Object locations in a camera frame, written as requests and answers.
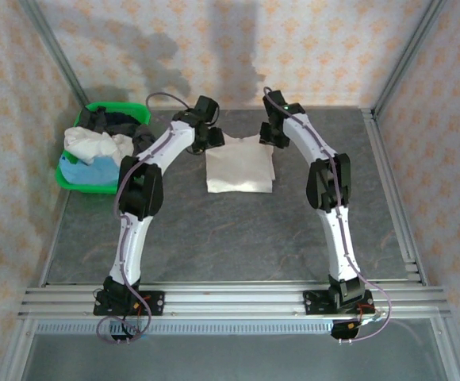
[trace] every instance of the clothing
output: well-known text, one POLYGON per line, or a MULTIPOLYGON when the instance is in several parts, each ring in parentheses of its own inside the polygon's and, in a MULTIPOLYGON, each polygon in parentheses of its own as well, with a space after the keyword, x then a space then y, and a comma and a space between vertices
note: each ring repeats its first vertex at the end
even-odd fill
POLYGON ((105 107, 89 111, 84 107, 80 113, 78 125, 95 131, 108 133, 111 137, 117 134, 132 138, 134 156, 145 151, 155 142, 147 125, 141 125, 134 117, 123 113, 107 113, 105 107))
POLYGON ((259 136, 236 139, 224 135, 224 145, 205 152, 207 191, 271 193, 275 180, 273 148, 259 136))
POLYGON ((59 168, 63 177, 76 185, 117 185, 119 167, 111 157, 95 157, 91 165, 78 160, 70 163, 64 155, 59 159, 59 168))
POLYGON ((96 133, 83 127, 70 127, 64 132, 64 149, 85 164, 92 164, 94 158, 108 156, 119 167, 123 157, 133 154, 131 137, 110 136, 96 133))

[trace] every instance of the vent grille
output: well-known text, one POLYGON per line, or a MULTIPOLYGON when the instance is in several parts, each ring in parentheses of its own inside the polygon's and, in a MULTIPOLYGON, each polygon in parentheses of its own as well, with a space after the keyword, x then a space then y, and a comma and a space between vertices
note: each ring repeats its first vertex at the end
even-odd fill
MULTIPOLYGON (((97 321, 40 321, 36 334, 96 333, 97 321)), ((102 325, 102 333, 123 333, 121 324, 102 325)), ((324 320, 309 322, 289 321, 152 321, 150 335, 293 335, 330 333, 332 323, 324 320)))

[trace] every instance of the wall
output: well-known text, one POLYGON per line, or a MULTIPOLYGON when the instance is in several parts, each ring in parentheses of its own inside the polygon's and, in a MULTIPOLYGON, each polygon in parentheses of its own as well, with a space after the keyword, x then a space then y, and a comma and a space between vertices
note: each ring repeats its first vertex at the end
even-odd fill
POLYGON ((18 2, 0 0, 0 366, 51 243, 59 213, 53 168, 78 110, 18 2))
POLYGON ((449 0, 380 119, 429 279, 460 327, 460 1, 449 0))
MULTIPOLYGON (((156 90, 223 107, 370 107, 429 0, 40 0, 94 102, 156 90)), ((170 105, 170 99, 155 99, 170 105)))

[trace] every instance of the aluminum frame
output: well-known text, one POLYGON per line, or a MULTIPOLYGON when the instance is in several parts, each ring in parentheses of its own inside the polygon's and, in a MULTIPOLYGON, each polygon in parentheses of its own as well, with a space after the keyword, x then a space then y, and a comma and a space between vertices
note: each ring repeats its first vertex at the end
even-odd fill
POLYGON ((70 65, 70 61, 68 61, 68 58, 64 54, 59 41, 56 39, 56 35, 45 19, 45 16, 43 15, 41 8, 38 6, 37 1, 18 0, 18 2, 20 2, 22 8, 33 23, 41 39, 44 41, 48 52, 50 52, 50 55, 61 70, 61 73, 63 73, 64 78, 73 91, 73 94, 77 98, 80 106, 84 107, 85 105, 89 104, 90 102, 86 92, 80 85, 79 79, 77 78, 77 75, 70 65))
POLYGON ((420 46, 422 46, 426 36, 429 34, 431 27, 435 24, 436 20, 438 20, 438 16, 446 2, 447 0, 431 0, 427 6, 426 12, 420 19, 420 23, 417 25, 415 32, 412 34, 410 41, 406 44, 403 54, 392 70, 390 77, 385 83, 383 91, 374 105, 373 111, 377 120, 389 104, 390 99, 396 92, 404 74, 415 59, 420 46))
MULTIPOLYGON (((327 290, 316 283, 154 283, 141 290, 165 291, 159 320, 249 319, 333 320, 354 315, 306 315, 302 292, 327 290)), ((449 317, 450 309, 441 287, 411 283, 383 283, 394 308, 393 318, 449 317)), ((29 288, 19 309, 21 319, 95 319, 94 291, 99 285, 29 288)), ((386 310, 384 295, 374 292, 374 304, 386 310)))
MULTIPOLYGON (((419 283, 410 282, 382 282, 381 286, 393 300, 393 318, 430 320, 447 377, 460 379, 460 346, 454 342, 456 336, 447 325, 451 315, 443 288, 423 287, 419 283)), ((29 288, 20 308, 21 321, 17 327, 17 339, 10 348, 10 365, 2 371, 0 380, 21 379, 33 337, 45 331, 43 328, 36 332, 42 324, 58 325, 60 331, 64 331, 58 334, 91 334, 87 327, 70 327, 70 323, 78 322, 94 327, 94 323, 101 318, 92 314, 93 291, 98 287, 47 285, 29 288)), ((249 327, 261 325, 262 334, 268 334, 263 328, 267 325, 285 327, 288 334, 317 334, 327 333, 328 325, 336 316, 338 319, 350 317, 305 314, 302 291, 325 290, 327 287, 328 284, 301 282, 226 282, 154 283, 144 284, 140 289, 166 292, 164 315, 153 317, 159 326, 157 333, 161 333, 161 326, 167 327, 165 330, 169 332, 165 334, 183 334, 188 333, 186 327, 190 325, 203 325, 205 321, 211 321, 210 324, 220 326, 230 321, 249 327)), ((387 308, 384 296, 376 290, 374 303, 379 309, 387 308)))
POLYGON ((428 285, 427 276, 420 259, 419 250, 413 237, 408 216, 403 207, 399 188, 394 179, 389 157, 381 137, 378 123, 375 121, 371 110, 363 109, 362 116, 366 125, 367 133, 370 138, 371 148, 377 161, 378 172, 381 178, 381 184, 387 198, 390 208, 390 215, 393 219, 394 230, 396 231, 397 240, 401 248, 403 261, 406 263, 408 278, 418 280, 423 285, 428 285))

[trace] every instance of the glass panel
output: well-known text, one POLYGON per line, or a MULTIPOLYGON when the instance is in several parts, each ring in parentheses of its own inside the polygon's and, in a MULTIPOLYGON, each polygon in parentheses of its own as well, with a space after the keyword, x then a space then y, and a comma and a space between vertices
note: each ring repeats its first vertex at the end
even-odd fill
MULTIPOLYGON (((376 326, 366 326, 366 334, 376 326)), ((329 335, 150 335, 109 345, 89 335, 36 335, 23 381, 447 379, 429 320, 392 321, 352 345, 329 335)))

